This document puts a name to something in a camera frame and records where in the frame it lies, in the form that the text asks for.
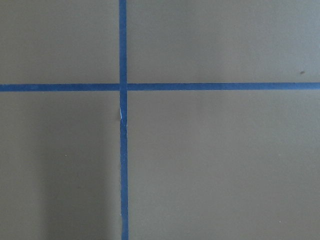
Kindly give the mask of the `brown paper table mat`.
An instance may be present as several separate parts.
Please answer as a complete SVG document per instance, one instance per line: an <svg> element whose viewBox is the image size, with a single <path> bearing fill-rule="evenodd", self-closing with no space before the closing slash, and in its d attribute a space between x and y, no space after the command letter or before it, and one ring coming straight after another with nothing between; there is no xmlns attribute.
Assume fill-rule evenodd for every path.
<svg viewBox="0 0 320 240"><path fill-rule="evenodd" d="M116 0L3 0L0 82L119 82ZM129 0L130 83L318 82L317 0ZM0 94L0 237L119 240L117 91ZM317 90L130 91L132 240L317 240Z"/></svg>

